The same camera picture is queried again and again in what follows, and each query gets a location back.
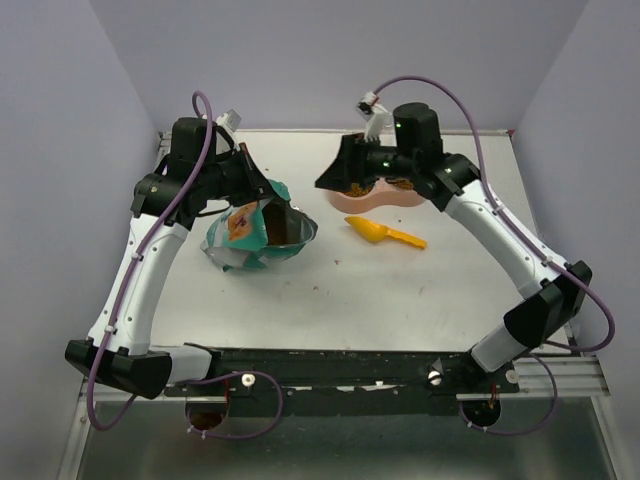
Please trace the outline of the teal dog food bag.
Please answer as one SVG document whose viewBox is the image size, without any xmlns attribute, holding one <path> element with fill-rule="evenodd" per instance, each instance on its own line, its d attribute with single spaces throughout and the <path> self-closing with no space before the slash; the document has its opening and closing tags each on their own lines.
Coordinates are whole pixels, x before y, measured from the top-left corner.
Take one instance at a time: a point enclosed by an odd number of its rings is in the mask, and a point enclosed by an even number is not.
<svg viewBox="0 0 640 480">
<path fill-rule="evenodd" d="M 288 187 L 270 182 L 274 194 L 221 213 L 200 250 L 221 270 L 263 270 L 298 255 L 316 238 L 318 225 L 291 204 Z"/>
</svg>

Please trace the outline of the yellow plastic scoop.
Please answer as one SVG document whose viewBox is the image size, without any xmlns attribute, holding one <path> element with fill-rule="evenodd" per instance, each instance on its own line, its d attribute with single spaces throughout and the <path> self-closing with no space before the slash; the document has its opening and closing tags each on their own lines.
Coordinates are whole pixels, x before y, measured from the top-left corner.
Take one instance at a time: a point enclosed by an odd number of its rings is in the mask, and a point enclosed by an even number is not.
<svg viewBox="0 0 640 480">
<path fill-rule="evenodd" d="M 386 240 L 404 243 L 414 248 L 424 250 L 427 242 L 411 234 L 395 230 L 359 216 L 347 216 L 345 222 L 364 240 L 378 244 Z"/>
</svg>

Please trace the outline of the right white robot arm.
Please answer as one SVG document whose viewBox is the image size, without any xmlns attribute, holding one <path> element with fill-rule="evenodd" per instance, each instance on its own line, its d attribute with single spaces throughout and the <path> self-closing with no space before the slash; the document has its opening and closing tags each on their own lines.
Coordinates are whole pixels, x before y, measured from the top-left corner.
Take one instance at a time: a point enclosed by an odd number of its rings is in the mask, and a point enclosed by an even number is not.
<svg viewBox="0 0 640 480">
<path fill-rule="evenodd" d="M 347 193 L 379 179 L 406 180 L 422 198 L 469 231 L 505 270 L 521 302 L 501 325 L 469 351 L 460 379 L 480 392 L 496 380 L 496 370 L 549 339 L 579 312 L 591 269 L 569 264 L 542 245 L 518 220 L 506 221 L 508 209 L 481 182 L 479 169 L 461 154 L 443 147 L 437 113 L 421 102 L 393 112 L 395 146 L 362 133 L 342 137 L 335 160 L 319 176 L 319 189 Z"/>
</svg>

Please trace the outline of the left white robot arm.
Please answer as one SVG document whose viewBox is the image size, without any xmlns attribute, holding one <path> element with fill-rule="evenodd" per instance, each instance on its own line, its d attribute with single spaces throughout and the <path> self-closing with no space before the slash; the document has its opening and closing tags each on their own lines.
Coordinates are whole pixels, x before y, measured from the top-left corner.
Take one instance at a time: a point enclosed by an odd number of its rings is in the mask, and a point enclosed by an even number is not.
<svg viewBox="0 0 640 480">
<path fill-rule="evenodd" d="M 147 399 L 186 380 L 201 395 L 220 387 L 222 372 L 206 348 L 154 347 L 151 330 L 171 265 L 207 203 L 241 206 L 272 191 L 236 140 L 238 124 L 234 111 L 223 114 L 207 140 L 205 120 L 178 119 L 169 153 L 137 182 L 128 244 L 108 299 L 86 338 L 65 350 L 66 361 L 96 382 Z"/>
</svg>

